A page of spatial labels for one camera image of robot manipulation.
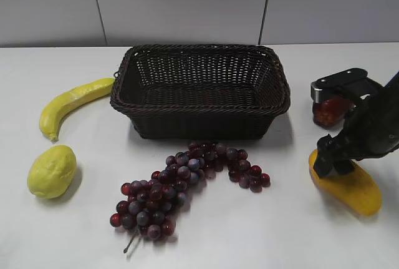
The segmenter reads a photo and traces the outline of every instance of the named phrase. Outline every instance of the wicker basket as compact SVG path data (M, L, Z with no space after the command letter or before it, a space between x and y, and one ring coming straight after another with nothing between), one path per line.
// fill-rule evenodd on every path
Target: wicker basket
M260 139L290 106L279 58L262 46L135 46L115 77L112 107L147 139Z

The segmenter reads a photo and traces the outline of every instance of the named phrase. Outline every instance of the grape stem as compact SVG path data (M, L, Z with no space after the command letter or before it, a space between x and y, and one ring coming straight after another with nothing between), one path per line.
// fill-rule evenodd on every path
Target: grape stem
M128 244L128 245L126 246L126 248L123 250L123 253L126 253L126 252L128 251L128 249L129 249L130 245L132 244L133 239L135 238L137 232L138 232L138 227L135 227L135 229L134 229L134 231L133 231L133 235L132 235L132 237L131 237L131 239L130 239L130 241L129 241L129 244Z

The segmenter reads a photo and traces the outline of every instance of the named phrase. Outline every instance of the yellow lemon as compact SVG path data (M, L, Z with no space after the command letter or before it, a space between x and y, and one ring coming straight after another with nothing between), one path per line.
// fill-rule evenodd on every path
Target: yellow lemon
M62 195L76 173L76 156L66 145L46 150L33 163L27 177L32 194L42 198Z

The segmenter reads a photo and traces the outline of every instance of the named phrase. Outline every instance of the white tabletop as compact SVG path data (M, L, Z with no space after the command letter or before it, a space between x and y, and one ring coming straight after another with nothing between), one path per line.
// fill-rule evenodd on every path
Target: white tabletop
M307 159L327 132L312 122L311 81L361 67L385 84L398 70L399 44L273 46L291 86L291 108L247 149L272 185L254 194L227 170L196 193L176 222L176 240L140 242L124 255L128 235L109 217L120 186L149 179L185 141L143 140L109 98L74 112L58 144L72 147L80 173L61 198L27 189L34 159L52 146L38 128L56 95L118 69L126 47L0 49L0 268L399 268L399 153L364 160L382 190L383 207L359 220L314 187Z

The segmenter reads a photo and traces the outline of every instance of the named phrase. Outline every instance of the banana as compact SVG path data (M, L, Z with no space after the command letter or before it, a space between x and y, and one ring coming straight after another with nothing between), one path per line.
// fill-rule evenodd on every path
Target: banana
M76 108L109 95L114 80L100 79L58 95L42 111L39 122L42 133L51 141L57 141L61 120Z

